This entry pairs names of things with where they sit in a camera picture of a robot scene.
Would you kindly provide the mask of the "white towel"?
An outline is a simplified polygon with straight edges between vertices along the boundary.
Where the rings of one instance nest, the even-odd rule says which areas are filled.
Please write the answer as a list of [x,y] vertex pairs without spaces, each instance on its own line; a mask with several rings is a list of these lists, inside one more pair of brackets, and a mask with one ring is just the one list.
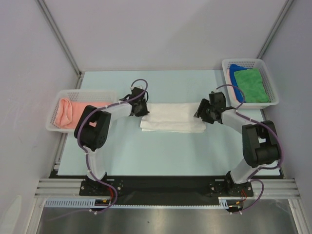
[[149,114],[142,117],[142,131],[203,133],[206,124],[194,114],[199,103],[149,103]]

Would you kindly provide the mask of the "green towel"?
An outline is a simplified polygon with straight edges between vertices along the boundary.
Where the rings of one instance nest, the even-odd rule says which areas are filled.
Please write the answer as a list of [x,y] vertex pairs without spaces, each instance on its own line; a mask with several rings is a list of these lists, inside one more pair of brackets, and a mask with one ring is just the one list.
[[247,69],[234,72],[239,89],[244,93],[246,103],[268,103],[261,73],[258,69]]

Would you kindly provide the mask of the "pink terry towel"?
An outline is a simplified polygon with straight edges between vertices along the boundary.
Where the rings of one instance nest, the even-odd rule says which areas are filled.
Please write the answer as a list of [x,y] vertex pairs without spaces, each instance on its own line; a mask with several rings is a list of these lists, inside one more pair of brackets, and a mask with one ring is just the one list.
[[86,106],[99,108],[110,104],[111,102],[75,102],[61,98],[54,124],[61,129],[74,130]]

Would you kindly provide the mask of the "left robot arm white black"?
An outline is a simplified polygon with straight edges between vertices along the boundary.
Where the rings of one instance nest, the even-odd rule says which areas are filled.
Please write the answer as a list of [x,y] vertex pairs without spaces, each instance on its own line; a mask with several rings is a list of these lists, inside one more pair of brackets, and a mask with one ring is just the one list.
[[132,92],[118,102],[96,107],[87,105],[74,131],[79,147],[85,152],[87,177],[93,180],[90,189],[97,195],[107,191],[107,182],[102,180],[107,172],[102,159],[102,148],[108,139],[111,125],[123,117],[143,117],[149,114],[147,90],[134,87]]

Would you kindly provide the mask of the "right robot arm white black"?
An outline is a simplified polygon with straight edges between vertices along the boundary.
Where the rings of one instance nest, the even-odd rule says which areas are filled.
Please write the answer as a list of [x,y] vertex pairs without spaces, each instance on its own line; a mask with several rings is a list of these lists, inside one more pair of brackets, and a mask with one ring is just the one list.
[[242,190],[242,184],[260,170],[274,170],[273,163],[280,165],[281,146],[271,121],[259,122],[241,114],[237,108],[228,107],[222,92],[210,93],[209,99],[202,99],[194,117],[203,122],[231,127],[242,135],[241,162],[226,175],[225,192],[235,196]]

